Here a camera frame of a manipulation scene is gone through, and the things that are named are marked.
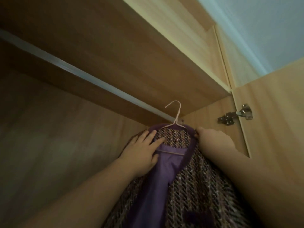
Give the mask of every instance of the wardrobe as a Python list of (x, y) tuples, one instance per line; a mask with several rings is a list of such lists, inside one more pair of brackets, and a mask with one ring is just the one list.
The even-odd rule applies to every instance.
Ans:
[(173, 100), (300, 184), (303, 83), (304, 58), (260, 76), (197, 0), (0, 0), (0, 225), (174, 120)]

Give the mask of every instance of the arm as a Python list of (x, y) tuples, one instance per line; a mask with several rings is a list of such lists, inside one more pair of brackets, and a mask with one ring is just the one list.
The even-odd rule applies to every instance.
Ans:
[(157, 163), (160, 138), (151, 143), (156, 131), (134, 138), (120, 158), (70, 193), (30, 218), (22, 227), (100, 227), (135, 177), (145, 175)]
[(200, 149), (235, 184), (267, 227), (304, 227), (303, 189), (238, 152), (221, 131), (197, 129)]

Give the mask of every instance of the purple lining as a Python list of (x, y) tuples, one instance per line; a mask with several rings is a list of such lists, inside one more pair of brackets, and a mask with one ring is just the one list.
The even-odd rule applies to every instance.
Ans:
[[(167, 124), (159, 124), (149, 128), (159, 130)], [(165, 225), (165, 206), (167, 200), (168, 187), (180, 172), (190, 161), (197, 140), (195, 139), (195, 130), (190, 126), (180, 127), (177, 125), (170, 126), (170, 129), (184, 130), (190, 135), (191, 141), (188, 148), (174, 148), (161, 144), (158, 149), (172, 153), (182, 153), (182, 155), (159, 152), (158, 162), (155, 167), (148, 173), (143, 183), (143, 187), (134, 201), (123, 227), (144, 227), (157, 228)]]

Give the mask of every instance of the white wire hanger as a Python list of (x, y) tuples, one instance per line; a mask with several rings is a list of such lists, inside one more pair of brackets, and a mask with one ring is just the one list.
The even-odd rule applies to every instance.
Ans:
[(178, 113), (177, 113), (177, 115), (176, 115), (176, 118), (175, 118), (175, 120), (174, 120), (174, 122), (173, 122), (172, 124), (167, 125), (167, 126), (164, 126), (163, 128), (166, 128), (166, 127), (169, 127), (169, 126), (173, 126), (174, 124), (176, 124), (177, 126), (181, 126), (181, 127), (183, 127), (183, 128), (186, 129), (186, 127), (184, 127), (184, 126), (182, 126), (182, 125), (180, 125), (180, 124), (178, 123), (178, 116), (179, 116), (179, 113), (180, 113), (180, 110), (181, 110), (181, 103), (180, 103), (179, 101), (177, 101), (177, 100), (174, 100), (174, 101), (170, 102), (168, 105), (166, 105), (165, 108), (167, 108), (167, 106), (169, 106), (171, 103), (173, 103), (173, 102), (175, 102), (175, 101), (179, 103), (179, 109), (178, 109)]

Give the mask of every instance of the metal cabinet hinge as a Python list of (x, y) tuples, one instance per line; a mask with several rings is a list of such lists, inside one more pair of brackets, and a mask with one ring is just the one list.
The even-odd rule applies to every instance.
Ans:
[(248, 104), (242, 105), (242, 109), (239, 112), (236, 111), (236, 112), (226, 113), (224, 116), (218, 118), (217, 122), (225, 124), (226, 126), (230, 126), (234, 124), (233, 119), (237, 118), (238, 116), (246, 118), (246, 120), (253, 119), (252, 111)]

